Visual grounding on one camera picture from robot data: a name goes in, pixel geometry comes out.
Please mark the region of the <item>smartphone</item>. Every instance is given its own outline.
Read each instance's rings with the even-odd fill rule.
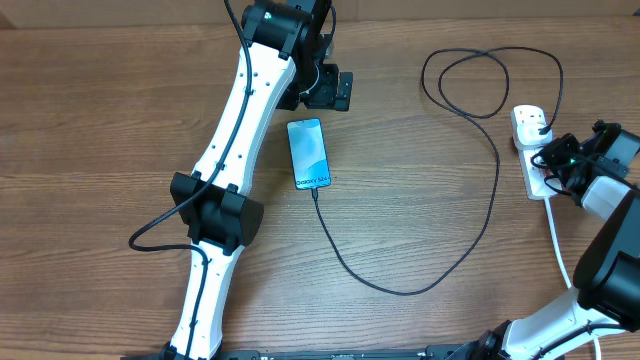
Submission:
[[[287,124],[287,132],[296,189],[306,190],[331,185],[320,119],[290,122]]]

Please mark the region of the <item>phone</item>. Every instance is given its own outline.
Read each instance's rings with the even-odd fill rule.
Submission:
[[[287,131],[296,189],[306,190],[331,185],[320,119],[290,122],[287,124]]]

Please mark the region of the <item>wooden tabletop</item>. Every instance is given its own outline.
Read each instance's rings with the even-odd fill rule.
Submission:
[[[638,134],[638,34],[634,17],[339,24],[333,61],[354,73],[351,110],[275,113],[251,193],[265,217],[233,276],[225,349],[460,343],[563,293],[544,206],[526,198],[509,120],[519,104],[550,114],[558,90],[550,59],[498,55],[511,94],[501,113],[480,121],[502,160],[491,222],[468,259],[419,296],[377,292],[340,266],[309,192],[294,189],[285,124],[322,119],[333,184],[320,204],[346,261],[378,285],[418,289],[477,236],[495,170],[484,136],[422,93],[426,56],[448,47],[549,51],[566,76],[556,135],[585,139],[598,118]],[[173,205],[172,175],[190,172],[215,132],[238,49],[231,26],[0,32],[1,359],[114,359],[170,339],[190,254],[138,253],[127,239]],[[433,60],[432,91],[459,57]],[[475,60],[453,69],[444,88],[463,109],[486,113],[502,98],[504,75]],[[601,223],[566,198],[552,204],[573,273]],[[141,242],[186,243],[186,231],[173,218]],[[605,338],[604,358],[637,359],[638,340]],[[591,353],[585,346],[571,358]]]

